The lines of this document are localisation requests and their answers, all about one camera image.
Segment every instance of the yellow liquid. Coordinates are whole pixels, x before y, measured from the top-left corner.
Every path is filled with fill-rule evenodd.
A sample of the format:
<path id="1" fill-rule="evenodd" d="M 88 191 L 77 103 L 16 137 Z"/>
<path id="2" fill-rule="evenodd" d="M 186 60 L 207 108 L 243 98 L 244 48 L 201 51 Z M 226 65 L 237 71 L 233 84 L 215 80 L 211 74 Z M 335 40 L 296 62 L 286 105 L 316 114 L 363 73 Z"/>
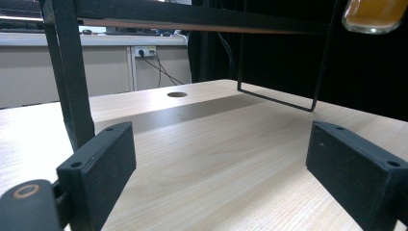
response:
<path id="1" fill-rule="evenodd" d="M 408 0 L 350 0 L 344 12 L 345 27 L 396 27 L 407 5 Z"/>

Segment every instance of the wooden table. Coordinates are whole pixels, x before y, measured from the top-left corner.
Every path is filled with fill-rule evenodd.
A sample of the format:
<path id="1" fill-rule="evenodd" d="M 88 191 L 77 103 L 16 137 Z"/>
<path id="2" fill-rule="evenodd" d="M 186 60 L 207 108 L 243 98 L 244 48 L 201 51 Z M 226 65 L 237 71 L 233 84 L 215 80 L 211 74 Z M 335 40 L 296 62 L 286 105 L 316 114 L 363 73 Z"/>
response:
<path id="1" fill-rule="evenodd" d="M 104 230 L 359 230 L 306 169 L 312 121 L 408 160 L 408 123 L 319 102 L 306 113 L 215 81 L 90 99 L 96 132 L 132 121 L 138 168 Z M 308 105 L 310 99 L 246 89 Z M 168 97 L 173 91 L 186 97 Z M 71 153 L 59 103 L 0 111 L 0 193 L 56 180 Z M 404 230 L 402 224 L 396 229 Z"/>

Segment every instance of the round hole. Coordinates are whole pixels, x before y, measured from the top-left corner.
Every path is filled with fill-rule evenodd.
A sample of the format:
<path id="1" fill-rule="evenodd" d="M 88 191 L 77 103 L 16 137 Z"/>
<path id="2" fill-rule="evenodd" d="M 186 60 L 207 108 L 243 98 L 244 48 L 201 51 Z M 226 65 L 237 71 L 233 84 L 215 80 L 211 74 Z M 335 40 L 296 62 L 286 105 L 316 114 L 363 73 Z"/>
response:
<path id="1" fill-rule="evenodd" d="M 79 167 L 79 166 L 81 166 L 81 165 L 82 165 L 81 162 L 75 162 L 75 163 L 72 164 L 71 166 L 72 166 L 72 167 Z"/>
<path id="2" fill-rule="evenodd" d="M 388 165 L 390 165 L 390 166 L 399 167 L 399 163 L 397 163 L 397 162 L 392 162 L 392 161 L 390 161 L 390 162 L 387 162 L 387 163 L 388 163 Z"/>
<path id="3" fill-rule="evenodd" d="M 39 185 L 26 185 L 16 190 L 13 193 L 13 197 L 16 199 L 23 199 L 23 198 L 29 197 L 32 194 L 35 194 L 38 191 L 39 191 Z"/>
<path id="4" fill-rule="evenodd" d="M 187 94 L 184 93 L 184 92 L 171 92 L 171 93 L 168 93 L 167 96 L 175 97 L 175 98 L 181 98 L 181 97 L 186 97 Z"/>

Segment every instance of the electrical socket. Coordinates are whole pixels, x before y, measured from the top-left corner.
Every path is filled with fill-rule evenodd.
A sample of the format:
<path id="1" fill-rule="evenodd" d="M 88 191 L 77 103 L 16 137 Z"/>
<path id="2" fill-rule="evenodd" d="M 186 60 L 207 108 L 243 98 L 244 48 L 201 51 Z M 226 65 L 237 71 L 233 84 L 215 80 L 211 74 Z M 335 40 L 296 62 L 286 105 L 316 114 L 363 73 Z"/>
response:
<path id="1" fill-rule="evenodd" d="M 135 46 L 135 57 L 140 57 L 139 51 L 142 50 L 144 57 L 154 56 L 153 51 L 156 51 L 156 46 Z"/>

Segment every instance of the black wire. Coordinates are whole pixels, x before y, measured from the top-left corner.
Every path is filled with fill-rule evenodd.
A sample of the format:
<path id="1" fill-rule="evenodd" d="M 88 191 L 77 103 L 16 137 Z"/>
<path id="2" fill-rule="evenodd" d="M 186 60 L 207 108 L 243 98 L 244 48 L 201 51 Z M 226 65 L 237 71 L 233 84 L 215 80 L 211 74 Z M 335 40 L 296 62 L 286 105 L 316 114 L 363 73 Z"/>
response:
<path id="1" fill-rule="evenodd" d="M 222 0 L 219 0 L 219 3 L 220 3 L 220 5 L 221 5 L 221 8 L 222 8 L 222 9 L 227 10 L 226 8 L 224 8 L 224 3 L 223 3 Z M 229 38 L 229 34 L 228 34 L 228 33 L 225 33 L 225 34 L 227 35 L 228 44 L 231 43 L 230 38 Z"/>
<path id="2" fill-rule="evenodd" d="M 152 64 L 151 62 L 149 62 L 145 57 L 141 57 L 142 59 L 144 59 L 145 62 L 147 62 L 148 64 L 150 64 L 151 66 L 155 67 L 156 69 L 160 70 L 164 75 L 166 75 L 168 78 L 173 79 L 175 81 L 177 81 L 178 83 L 180 83 L 181 85 L 184 85 L 182 82 L 180 82 L 179 80 L 177 80 L 176 78 L 170 76 L 169 74 L 163 72 L 160 68 L 156 67 L 154 64 Z"/>
<path id="3" fill-rule="evenodd" d="M 156 60 L 159 63 L 159 66 L 165 71 L 165 73 L 167 73 L 165 67 L 162 66 L 162 63 L 160 62 L 159 55 L 157 54 L 157 52 L 156 51 L 152 51 L 152 52 L 153 52 L 154 57 L 156 57 Z"/>
<path id="4" fill-rule="evenodd" d="M 161 65 L 159 65 L 159 85 L 157 86 L 157 88 L 160 87 L 160 82 L 162 82 L 162 70 L 161 70 Z"/>
<path id="5" fill-rule="evenodd" d="M 160 62 L 159 56 L 157 55 L 156 51 L 152 52 L 154 57 L 157 60 L 157 63 L 159 63 L 159 68 L 162 68 L 165 71 L 165 74 L 167 74 L 167 71 L 165 70 L 165 68 L 162 66 L 162 63 Z M 174 83 L 174 81 L 171 78 L 168 78 L 175 86 L 177 86 L 176 83 Z"/>
<path id="6" fill-rule="evenodd" d="M 177 83 L 179 83 L 179 84 L 181 84 L 181 85 L 184 85 L 184 84 L 183 84 L 182 82 L 180 82 L 178 79 L 176 79 L 176 78 L 171 77 L 171 76 L 168 75 L 168 73 L 167 73 L 165 67 L 162 66 L 162 62 L 160 62 L 159 54 L 157 54 L 156 51 L 153 51 L 153 55 L 156 57 L 156 60 L 157 60 L 157 62 L 159 63 L 159 66 L 165 71 L 165 74 L 166 74 L 169 78 L 175 80 Z"/>
<path id="7" fill-rule="evenodd" d="M 228 42 L 222 37 L 221 32 L 217 32 L 219 40 L 221 40 L 222 45 L 224 46 L 225 51 L 227 52 L 227 55 L 229 57 L 229 73 L 228 76 L 230 79 L 236 79 L 236 73 L 235 73 L 235 62 L 234 62 L 234 56 L 232 55 L 231 47 L 229 46 Z"/>
<path id="8" fill-rule="evenodd" d="M 248 3 L 246 0 L 243 0 L 243 11 L 246 13 L 246 10 L 248 10 Z"/>

